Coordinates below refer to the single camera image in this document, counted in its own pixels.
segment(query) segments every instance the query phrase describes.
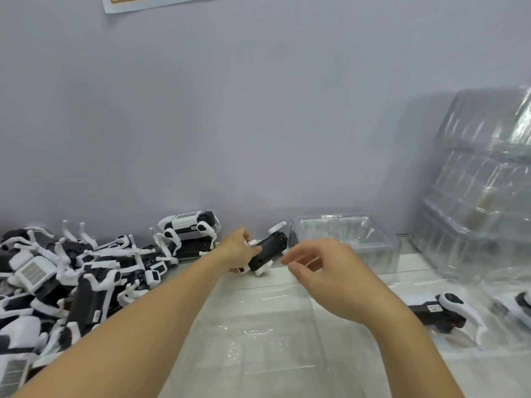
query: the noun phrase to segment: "gray wall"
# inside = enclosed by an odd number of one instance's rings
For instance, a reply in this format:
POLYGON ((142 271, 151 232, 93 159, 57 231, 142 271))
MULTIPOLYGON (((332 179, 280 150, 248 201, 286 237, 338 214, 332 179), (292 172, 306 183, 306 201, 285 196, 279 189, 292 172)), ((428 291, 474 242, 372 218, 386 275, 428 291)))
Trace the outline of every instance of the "gray wall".
POLYGON ((0 227, 319 208, 408 232, 451 93, 521 84, 531 0, 0 0, 0 227))

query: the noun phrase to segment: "paper sign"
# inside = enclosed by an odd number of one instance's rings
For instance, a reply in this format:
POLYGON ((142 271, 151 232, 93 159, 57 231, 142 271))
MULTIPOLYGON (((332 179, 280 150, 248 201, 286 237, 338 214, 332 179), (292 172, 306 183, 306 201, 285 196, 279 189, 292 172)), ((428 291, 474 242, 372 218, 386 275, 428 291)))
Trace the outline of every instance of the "paper sign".
POLYGON ((163 5, 176 4, 178 2, 192 0, 102 0, 105 12, 116 14, 117 12, 136 11, 139 9, 148 9, 161 7, 163 5))

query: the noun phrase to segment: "forearm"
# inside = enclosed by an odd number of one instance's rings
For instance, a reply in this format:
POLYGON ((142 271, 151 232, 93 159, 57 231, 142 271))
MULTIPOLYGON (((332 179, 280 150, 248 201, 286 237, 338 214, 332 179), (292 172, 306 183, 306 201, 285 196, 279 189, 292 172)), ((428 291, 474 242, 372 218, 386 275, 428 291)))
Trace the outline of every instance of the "forearm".
POLYGON ((16 397, 156 397, 223 273, 214 252, 204 256, 110 317, 16 397))
POLYGON ((403 306, 369 327, 393 398, 461 398, 463 394, 416 316, 403 306))

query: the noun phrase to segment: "hand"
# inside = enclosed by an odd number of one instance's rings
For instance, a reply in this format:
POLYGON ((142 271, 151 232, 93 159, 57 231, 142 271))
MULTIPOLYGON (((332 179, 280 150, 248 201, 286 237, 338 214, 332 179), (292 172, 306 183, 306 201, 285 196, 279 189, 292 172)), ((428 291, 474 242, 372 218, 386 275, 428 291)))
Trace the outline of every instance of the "hand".
POLYGON ((248 264, 251 258, 260 254, 261 246, 249 247, 245 241, 251 241, 252 237, 245 227, 240 227, 233 233, 225 236, 218 247, 208 255, 216 255, 222 259, 224 266, 230 268, 241 268, 248 264))
POLYGON ((338 317, 371 328, 387 317, 409 312, 352 248, 336 239, 303 241, 281 262, 288 264, 317 303, 338 317))

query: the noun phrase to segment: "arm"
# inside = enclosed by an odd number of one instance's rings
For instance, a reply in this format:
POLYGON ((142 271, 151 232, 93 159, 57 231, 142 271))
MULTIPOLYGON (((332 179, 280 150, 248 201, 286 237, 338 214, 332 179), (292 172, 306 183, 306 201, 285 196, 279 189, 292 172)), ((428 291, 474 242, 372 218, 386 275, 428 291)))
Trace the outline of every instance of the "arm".
POLYGON ((308 240, 282 263, 322 307, 368 327, 394 398, 464 397, 421 322, 352 248, 335 239, 308 240))
POLYGON ((186 271, 125 307, 42 370, 15 398, 155 398, 217 281, 261 251, 244 227, 186 271))

